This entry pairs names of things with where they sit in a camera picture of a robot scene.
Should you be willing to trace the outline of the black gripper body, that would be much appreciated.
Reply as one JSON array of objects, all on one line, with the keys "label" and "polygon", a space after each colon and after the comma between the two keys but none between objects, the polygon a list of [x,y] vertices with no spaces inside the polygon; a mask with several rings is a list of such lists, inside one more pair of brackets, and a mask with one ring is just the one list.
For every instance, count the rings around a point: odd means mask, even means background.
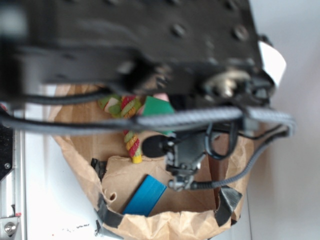
[{"label": "black gripper body", "polygon": [[268,108],[276,85],[251,62],[171,61],[169,98],[177,112],[171,130],[243,122],[250,108]]}]

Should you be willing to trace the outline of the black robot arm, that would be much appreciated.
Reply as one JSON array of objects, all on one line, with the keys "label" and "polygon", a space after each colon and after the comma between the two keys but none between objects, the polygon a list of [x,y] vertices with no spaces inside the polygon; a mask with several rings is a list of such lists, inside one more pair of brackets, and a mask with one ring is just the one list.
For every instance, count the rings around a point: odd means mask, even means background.
[{"label": "black robot arm", "polygon": [[90,95],[37,96],[38,86],[97,84],[103,94],[167,93],[173,115],[104,123],[12,120],[49,133],[184,130],[265,112],[276,88],[247,0],[3,0],[0,99],[63,105]]}]

